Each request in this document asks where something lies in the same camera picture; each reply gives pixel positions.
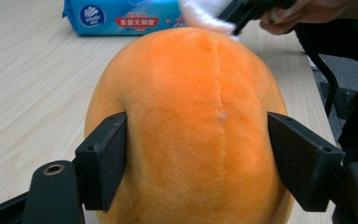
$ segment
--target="wooden table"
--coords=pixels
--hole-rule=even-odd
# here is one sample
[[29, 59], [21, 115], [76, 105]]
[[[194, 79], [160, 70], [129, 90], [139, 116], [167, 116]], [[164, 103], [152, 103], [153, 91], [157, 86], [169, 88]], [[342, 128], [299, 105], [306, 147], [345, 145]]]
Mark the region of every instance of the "wooden table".
[[[137, 37], [79, 37], [62, 0], [0, 0], [0, 203], [28, 191], [41, 165], [72, 160], [90, 97], [111, 58]], [[272, 70], [289, 116], [335, 144], [306, 55], [294, 34], [273, 36], [251, 22], [241, 42]], [[86, 213], [89, 223], [93, 213]], [[305, 213], [291, 223], [331, 223]]]

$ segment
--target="hand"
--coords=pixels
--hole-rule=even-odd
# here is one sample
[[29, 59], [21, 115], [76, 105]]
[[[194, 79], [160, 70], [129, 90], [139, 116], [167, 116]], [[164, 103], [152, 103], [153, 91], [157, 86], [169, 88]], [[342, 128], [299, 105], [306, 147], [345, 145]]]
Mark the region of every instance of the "hand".
[[179, 0], [179, 8], [188, 26], [232, 35], [235, 24], [217, 18], [230, 2], [231, 0]]
[[297, 23], [325, 23], [358, 19], [358, 0], [296, 0], [288, 9], [275, 7], [260, 19], [260, 26], [274, 35], [286, 34]]

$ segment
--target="orange fuzzy surface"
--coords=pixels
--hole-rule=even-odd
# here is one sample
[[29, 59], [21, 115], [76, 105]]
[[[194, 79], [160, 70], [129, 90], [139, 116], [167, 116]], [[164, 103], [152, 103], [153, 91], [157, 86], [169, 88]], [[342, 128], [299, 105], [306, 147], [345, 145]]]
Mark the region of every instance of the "orange fuzzy surface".
[[85, 135], [128, 114], [127, 165], [102, 223], [284, 223], [293, 200], [271, 150], [267, 112], [286, 114], [254, 53], [197, 28], [145, 35], [108, 64]]

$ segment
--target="blue tissue package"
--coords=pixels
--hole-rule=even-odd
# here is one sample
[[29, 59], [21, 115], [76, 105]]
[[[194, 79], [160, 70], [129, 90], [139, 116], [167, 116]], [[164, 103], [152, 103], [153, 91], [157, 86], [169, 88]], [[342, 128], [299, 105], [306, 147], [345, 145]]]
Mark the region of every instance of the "blue tissue package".
[[186, 26], [177, 0], [65, 0], [78, 35], [146, 35]]

